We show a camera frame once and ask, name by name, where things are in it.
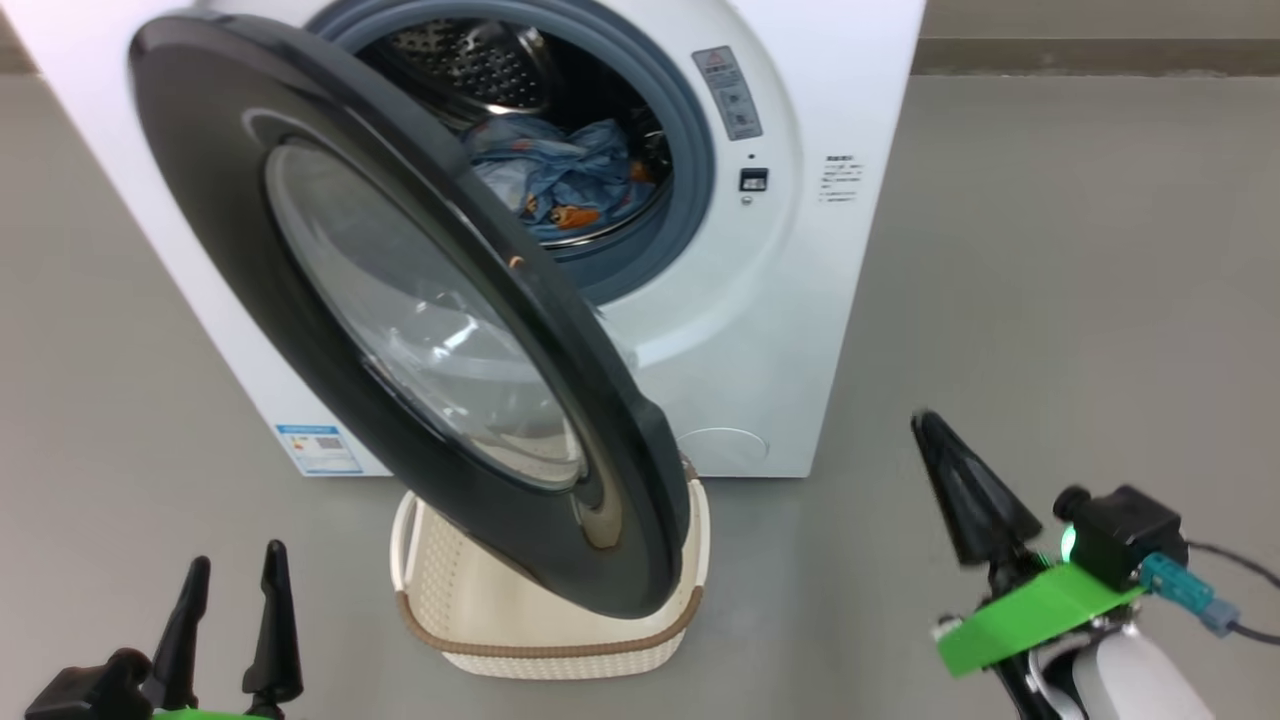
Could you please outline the small printed text label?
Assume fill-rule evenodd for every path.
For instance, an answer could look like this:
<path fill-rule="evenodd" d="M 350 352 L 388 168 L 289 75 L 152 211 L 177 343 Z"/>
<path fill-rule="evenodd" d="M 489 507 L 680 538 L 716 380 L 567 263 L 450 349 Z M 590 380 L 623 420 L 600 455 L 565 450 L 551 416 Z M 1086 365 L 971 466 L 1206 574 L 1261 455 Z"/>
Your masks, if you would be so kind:
<path fill-rule="evenodd" d="M 850 204 L 858 200 L 864 164 L 854 155 L 827 155 L 817 183 L 818 202 Z"/>

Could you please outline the white front-load washing machine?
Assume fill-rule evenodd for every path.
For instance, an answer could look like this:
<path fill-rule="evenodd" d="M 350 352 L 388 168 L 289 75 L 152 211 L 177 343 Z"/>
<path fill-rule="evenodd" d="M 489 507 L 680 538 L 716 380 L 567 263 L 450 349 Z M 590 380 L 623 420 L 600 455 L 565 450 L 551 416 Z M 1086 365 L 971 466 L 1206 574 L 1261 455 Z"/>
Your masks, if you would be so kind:
<path fill-rule="evenodd" d="M 740 428 L 769 445 L 765 477 L 806 477 L 927 0 L 598 1 L 684 70 L 714 137 L 716 183 L 700 229 L 669 269 L 622 299 L 590 302 L 634 351 L 639 384 L 676 439 Z M 0 0 L 0 10 L 279 446 L 275 425 L 337 427 L 364 469 L 357 477 L 385 477 L 204 255 L 146 147 L 127 68 L 131 40 L 160 15 L 201 9 L 306 29 L 332 3 Z M 719 46 L 742 68 L 759 138 L 730 141 L 692 61 Z M 864 164 L 858 200 L 818 202 L 822 161 L 846 154 Z"/>

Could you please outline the grey wall baseboard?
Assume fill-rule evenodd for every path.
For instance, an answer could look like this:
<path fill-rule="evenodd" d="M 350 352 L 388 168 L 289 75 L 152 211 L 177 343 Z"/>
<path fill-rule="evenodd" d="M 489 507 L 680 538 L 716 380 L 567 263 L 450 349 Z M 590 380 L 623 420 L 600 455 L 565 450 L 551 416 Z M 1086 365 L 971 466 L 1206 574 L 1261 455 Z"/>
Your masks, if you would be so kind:
<path fill-rule="evenodd" d="M 911 74 L 1280 78 L 1280 38 L 922 38 Z"/>

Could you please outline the steel washer drum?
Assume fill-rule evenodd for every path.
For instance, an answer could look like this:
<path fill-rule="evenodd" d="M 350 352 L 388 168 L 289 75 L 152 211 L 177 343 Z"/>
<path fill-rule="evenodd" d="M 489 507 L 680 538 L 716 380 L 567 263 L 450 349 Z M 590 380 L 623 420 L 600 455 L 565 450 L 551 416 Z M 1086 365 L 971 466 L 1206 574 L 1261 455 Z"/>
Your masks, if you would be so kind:
<path fill-rule="evenodd" d="M 548 249 L 605 242 L 644 217 L 675 178 L 666 131 L 640 92 L 603 59 L 531 26 L 477 17 L 430 19 L 371 42 L 360 56 L 458 141 L 479 122 L 506 114 L 536 117 L 566 132 L 605 118 L 622 126 L 632 156 L 644 161 L 655 183 L 650 201 L 628 220 L 544 243 L 498 199 Z"/>

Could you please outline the cream perforated laundry basket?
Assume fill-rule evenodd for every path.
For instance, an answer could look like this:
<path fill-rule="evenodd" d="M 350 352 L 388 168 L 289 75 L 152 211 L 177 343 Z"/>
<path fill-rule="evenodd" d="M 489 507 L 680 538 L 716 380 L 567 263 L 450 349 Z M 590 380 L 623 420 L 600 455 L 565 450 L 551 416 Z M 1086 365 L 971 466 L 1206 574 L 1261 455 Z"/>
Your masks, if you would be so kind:
<path fill-rule="evenodd" d="M 480 676 L 573 682 L 649 673 L 678 650 L 700 609 L 710 565 L 710 510 L 684 462 L 691 524 L 675 593 L 658 612 L 589 612 L 507 568 L 412 493 L 390 530 L 390 582 L 410 633 Z"/>

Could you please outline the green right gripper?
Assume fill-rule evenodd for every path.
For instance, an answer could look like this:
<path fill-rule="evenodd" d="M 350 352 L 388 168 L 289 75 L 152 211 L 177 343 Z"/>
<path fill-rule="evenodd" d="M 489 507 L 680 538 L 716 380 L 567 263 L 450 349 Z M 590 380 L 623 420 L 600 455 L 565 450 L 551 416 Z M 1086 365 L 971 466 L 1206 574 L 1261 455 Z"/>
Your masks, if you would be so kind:
<path fill-rule="evenodd" d="M 938 413 L 918 410 L 910 427 L 957 564 L 986 565 L 998 580 L 1005 570 L 1012 580 L 970 615 L 934 625 L 934 647 L 951 676 L 1033 650 L 1143 592 L 1142 561 L 1124 555 L 1116 562 L 997 555 L 1036 538 L 1041 521 Z"/>

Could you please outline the grey warning sticker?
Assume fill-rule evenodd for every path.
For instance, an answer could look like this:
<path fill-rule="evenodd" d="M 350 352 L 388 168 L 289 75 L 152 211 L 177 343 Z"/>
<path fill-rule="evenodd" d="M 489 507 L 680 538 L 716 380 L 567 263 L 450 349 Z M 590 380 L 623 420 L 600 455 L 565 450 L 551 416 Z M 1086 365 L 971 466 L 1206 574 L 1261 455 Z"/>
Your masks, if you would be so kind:
<path fill-rule="evenodd" d="M 742 68 L 730 46 L 692 53 L 730 141 L 763 136 L 760 115 Z"/>

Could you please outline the grey rubber door seal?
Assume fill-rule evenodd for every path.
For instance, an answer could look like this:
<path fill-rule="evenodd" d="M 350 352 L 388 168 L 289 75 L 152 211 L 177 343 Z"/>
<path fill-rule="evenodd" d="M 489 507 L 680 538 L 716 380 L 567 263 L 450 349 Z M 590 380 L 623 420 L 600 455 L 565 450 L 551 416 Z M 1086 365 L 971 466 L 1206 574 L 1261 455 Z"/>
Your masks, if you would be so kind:
<path fill-rule="evenodd" d="M 598 0 L 333 0 L 305 28 L 356 53 L 394 29 L 448 15 L 479 15 L 547 29 L 603 59 L 655 111 L 675 155 L 675 178 L 644 217 L 602 249 L 553 249 L 582 295 L 608 304 L 669 269 L 701 227 L 716 183 L 714 137 L 678 63 L 635 22 Z"/>

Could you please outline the blue cartoon print garment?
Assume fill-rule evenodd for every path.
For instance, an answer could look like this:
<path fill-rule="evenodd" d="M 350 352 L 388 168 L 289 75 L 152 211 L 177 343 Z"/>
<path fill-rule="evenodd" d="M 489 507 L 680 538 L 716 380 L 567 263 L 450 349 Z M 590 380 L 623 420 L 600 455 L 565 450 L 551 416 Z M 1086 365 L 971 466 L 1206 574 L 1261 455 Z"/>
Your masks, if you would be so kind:
<path fill-rule="evenodd" d="M 622 126 L 605 118 L 566 132 L 530 124 L 516 147 L 532 161 L 517 218 L 541 242 L 576 240 L 628 220 L 657 191 Z"/>

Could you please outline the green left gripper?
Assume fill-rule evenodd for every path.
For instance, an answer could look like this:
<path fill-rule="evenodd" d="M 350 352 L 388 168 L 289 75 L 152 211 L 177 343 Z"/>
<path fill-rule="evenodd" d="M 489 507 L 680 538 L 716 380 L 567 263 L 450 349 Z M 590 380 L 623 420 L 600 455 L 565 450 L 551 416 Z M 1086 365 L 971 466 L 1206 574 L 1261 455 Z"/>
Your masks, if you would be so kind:
<path fill-rule="evenodd" d="M 197 556 L 189 564 L 174 609 L 166 621 L 152 669 L 145 680 L 145 697 L 155 710 L 150 720 L 271 720 L 282 716 L 283 705 L 305 692 L 291 569 L 285 544 L 268 543 L 260 588 L 262 618 L 253 661 L 243 675 L 243 692 L 251 697 L 244 714 L 195 708 L 195 661 L 198 625 L 209 601 L 211 562 Z"/>

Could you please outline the black round glass washer door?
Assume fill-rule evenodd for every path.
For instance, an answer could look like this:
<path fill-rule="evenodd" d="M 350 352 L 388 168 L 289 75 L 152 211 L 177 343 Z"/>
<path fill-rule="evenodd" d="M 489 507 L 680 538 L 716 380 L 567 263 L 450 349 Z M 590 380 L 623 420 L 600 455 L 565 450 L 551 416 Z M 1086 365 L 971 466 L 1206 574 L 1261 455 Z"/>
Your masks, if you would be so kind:
<path fill-rule="evenodd" d="M 337 419 L 541 588 L 654 614 L 690 524 L 669 424 L 454 137 L 349 54 L 257 15 L 147 20 L 129 69 L 205 254 Z"/>

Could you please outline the blue white energy label sticker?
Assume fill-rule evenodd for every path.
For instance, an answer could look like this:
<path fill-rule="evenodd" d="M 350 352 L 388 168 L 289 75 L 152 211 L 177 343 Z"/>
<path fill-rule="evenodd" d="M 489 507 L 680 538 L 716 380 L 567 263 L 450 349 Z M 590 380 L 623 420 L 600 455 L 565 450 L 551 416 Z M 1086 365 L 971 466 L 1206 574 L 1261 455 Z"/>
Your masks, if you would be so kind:
<path fill-rule="evenodd" d="M 358 459 L 337 427 L 275 425 L 276 434 L 306 477 L 362 475 Z"/>

